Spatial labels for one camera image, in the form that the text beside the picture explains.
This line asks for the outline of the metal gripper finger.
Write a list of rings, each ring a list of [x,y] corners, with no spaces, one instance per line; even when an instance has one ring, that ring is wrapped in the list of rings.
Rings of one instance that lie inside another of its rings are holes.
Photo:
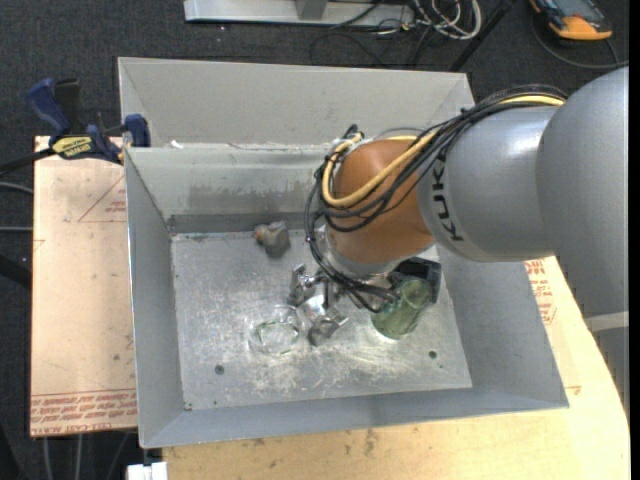
[[[291,272],[287,303],[291,306],[301,305],[315,294],[316,284],[316,276],[306,271],[304,263],[295,266]]]
[[[314,347],[319,347],[349,321],[347,316],[340,313],[322,314],[311,320],[308,340]]]

